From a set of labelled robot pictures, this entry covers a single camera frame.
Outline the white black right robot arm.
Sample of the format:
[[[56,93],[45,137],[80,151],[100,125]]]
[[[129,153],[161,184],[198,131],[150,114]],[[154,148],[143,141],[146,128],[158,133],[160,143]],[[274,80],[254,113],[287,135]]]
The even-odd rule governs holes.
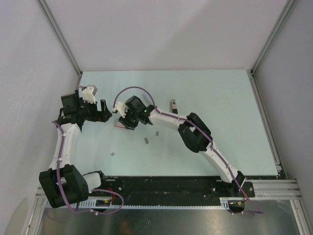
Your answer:
[[[129,130],[134,130],[141,122],[178,131],[185,146],[201,154],[217,170],[230,196],[238,196],[240,193],[246,195],[243,190],[245,176],[222,155],[213,141],[211,131],[197,114],[181,116],[163,111],[154,104],[145,106],[137,96],[132,96],[125,103],[115,102],[112,111],[120,113],[119,122]]]

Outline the red white staple box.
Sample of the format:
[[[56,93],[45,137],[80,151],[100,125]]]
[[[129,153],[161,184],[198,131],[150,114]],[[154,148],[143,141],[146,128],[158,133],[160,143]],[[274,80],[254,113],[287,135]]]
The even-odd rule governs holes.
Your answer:
[[[126,129],[125,125],[122,124],[121,122],[117,121],[115,124],[114,124],[115,127],[118,127],[118,128],[123,128],[123,129]]]

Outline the light blue staple box sleeve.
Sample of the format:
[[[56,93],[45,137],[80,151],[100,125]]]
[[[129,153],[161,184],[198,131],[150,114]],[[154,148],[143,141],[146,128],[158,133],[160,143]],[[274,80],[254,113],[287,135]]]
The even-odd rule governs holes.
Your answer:
[[[151,101],[150,101],[150,99],[147,97],[147,95],[143,95],[143,99],[144,99],[144,101],[147,103],[147,104],[151,104]]]

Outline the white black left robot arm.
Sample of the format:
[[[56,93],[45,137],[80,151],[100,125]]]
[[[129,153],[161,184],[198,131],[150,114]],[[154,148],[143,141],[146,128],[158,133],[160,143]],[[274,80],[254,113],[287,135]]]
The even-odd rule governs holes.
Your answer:
[[[74,165],[84,122],[107,122],[112,116],[106,101],[88,102],[78,93],[64,95],[61,101],[63,106],[53,121],[58,134],[54,157],[48,170],[39,175],[41,187],[53,208],[86,201],[92,191],[101,196],[108,190],[101,170],[81,174]]]

